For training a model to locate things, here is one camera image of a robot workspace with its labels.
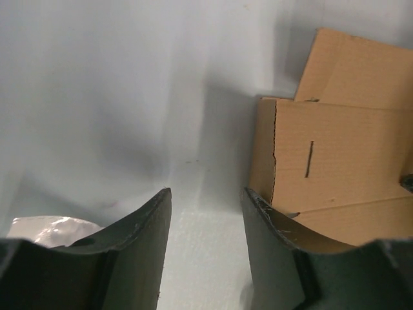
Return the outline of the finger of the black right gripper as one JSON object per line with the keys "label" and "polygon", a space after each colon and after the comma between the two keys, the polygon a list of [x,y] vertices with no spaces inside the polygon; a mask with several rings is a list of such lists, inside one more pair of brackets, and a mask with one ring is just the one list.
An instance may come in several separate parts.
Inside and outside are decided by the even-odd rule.
{"label": "finger of the black right gripper", "polygon": [[413,193],[413,174],[407,174],[401,177],[399,184],[409,193]]}

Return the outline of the brown cardboard box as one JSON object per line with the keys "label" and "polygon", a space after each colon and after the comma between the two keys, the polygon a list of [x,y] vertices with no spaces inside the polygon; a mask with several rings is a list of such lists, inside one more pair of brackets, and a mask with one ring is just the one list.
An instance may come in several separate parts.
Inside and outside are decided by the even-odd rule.
{"label": "brown cardboard box", "polygon": [[250,188],[350,245],[412,236],[412,51],[321,28],[293,99],[257,104]]}

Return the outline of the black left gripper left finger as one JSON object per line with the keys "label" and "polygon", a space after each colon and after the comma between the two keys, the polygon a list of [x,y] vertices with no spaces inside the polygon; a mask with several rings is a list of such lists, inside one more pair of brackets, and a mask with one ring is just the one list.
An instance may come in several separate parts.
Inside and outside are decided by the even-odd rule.
{"label": "black left gripper left finger", "polygon": [[172,214],[160,190],[68,247],[1,240],[2,309],[155,309]]}

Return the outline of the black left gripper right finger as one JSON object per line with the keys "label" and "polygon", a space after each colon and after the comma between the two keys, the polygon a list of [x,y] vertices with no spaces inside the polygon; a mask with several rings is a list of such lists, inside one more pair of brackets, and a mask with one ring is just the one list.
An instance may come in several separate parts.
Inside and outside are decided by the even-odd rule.
{"label": "black left gripper right finger", "polygon": [[252,189],[242,200],[253,309],[411,309],[412,240],[357,247],[272,209]]}

